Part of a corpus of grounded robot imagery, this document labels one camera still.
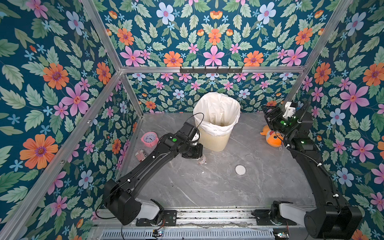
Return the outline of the white jar lid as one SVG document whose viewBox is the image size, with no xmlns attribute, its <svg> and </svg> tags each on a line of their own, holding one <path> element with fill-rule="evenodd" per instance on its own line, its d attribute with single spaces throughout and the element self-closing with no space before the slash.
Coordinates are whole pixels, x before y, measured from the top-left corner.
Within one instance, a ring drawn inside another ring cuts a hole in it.
<svg viewBox="0 0 384 240">
<path fill-rule="evenodd" d="M 237 165 L 236 167 L 235 167 L 235 172 L 236 172 L 236 174 L 237 175 L 239 175 L 239 176 L 243 176 L 243 175 L 245 175 L 246 174 L 246 168 L 243 166 L 243 165 Z"/>
</svg>

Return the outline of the clear jar with white lid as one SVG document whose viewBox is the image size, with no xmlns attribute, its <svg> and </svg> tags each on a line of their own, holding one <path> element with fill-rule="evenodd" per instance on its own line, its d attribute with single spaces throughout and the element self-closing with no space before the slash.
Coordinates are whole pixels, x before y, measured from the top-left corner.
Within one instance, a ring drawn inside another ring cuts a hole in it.
<svg viewBox="0 0 384 240">
<path fill-rule="evenodd" d="M 207 158 L 205 155 L 202 155 L 199 159 L 198 159 L 198 165 L 204 165 L 207 161 Z"/>
</svg>

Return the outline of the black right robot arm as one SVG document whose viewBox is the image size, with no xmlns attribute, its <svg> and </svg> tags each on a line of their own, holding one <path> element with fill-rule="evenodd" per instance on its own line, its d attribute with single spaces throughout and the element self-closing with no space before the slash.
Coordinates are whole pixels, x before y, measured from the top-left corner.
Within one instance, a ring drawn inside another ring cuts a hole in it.
<svg viewBox="0 0 384 240">
<path fill-rule="evenodd" d="M 304 226 L 314 239 L 349 240 L 363 215 L 337 189 L 320 151 L 309 137 L 313 125 L 313 117 L 308 112 L 310 105 L 306 102 L 299 110 L 296 103 L 287 104 L 284 109 L 262 107 L 267 126 L 302 168 L 316 203 L 314 210 L 306 211 L 290 202 L 274 201 L 270 219 L 276 225 L 290 220 Z"/>
</svg>

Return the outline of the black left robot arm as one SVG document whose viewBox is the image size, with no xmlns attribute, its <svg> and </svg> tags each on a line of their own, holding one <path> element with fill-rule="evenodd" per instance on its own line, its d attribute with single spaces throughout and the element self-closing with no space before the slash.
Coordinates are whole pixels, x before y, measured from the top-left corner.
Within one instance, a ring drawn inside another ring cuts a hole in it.
<svg viewBox="0 0 384 240">
<path fill-rule="evenodd" d="M 185 159 L 199 159 L 203 145 L 199 144 L 200 130 L 185 122 L 176 133 L 163 135 L 154 150 L 133 170 L 104 186 L 103 203 L 122 225 L 145 219 L 152 225 L 162 223 L 165 210 L 157 201 L 142 200 L 138 196 L 149 180 L 168 162 L 181 155 Z"/>
</svg>

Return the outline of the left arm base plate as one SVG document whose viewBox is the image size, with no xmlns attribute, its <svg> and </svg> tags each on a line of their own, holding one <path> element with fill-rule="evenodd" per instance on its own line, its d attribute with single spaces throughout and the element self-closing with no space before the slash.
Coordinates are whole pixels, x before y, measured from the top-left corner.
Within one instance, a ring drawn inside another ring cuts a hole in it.
<svg viewBox="0 0 384 240">
<path fill-rule="evenodd" d="M 153 220 L 148 219 L 137 219 L 137 227 L 174 227 L 177 222 L 176 210 L 164 210 L 160 211 Z"/>
</svg>

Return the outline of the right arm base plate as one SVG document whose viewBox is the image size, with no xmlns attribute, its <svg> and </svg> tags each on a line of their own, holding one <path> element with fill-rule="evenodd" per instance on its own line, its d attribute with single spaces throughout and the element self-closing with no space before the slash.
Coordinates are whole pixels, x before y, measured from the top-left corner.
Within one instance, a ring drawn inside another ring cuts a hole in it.
<svg viewBox="0 0 384 240">
<path fill-rule="evenodd" d="M 251 212 L 251 215 L 255 217 L 256 222 L 259 226 L 296 226 L 297 224 L 291 220 L 284 219 L 278 216 L 276 213 L 271 210 L 266 209 L 256 209 Z"/>
</svg>

